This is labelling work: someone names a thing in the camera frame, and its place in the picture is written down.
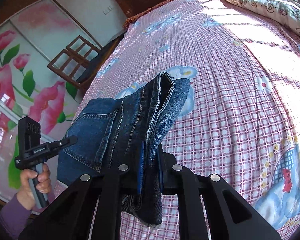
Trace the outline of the purple sleeve forearm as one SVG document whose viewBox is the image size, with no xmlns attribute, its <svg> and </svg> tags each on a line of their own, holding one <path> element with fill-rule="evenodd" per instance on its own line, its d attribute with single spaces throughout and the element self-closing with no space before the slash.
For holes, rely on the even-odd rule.
<svg viewBox="0 0 300 240">
<path fill-rule="evenodd" d="M 0 211 L 0 225 L 11 239 L 18 239 L 26 227 L 31 212 L 19 203 L 15 194 Z"/>
</svg>

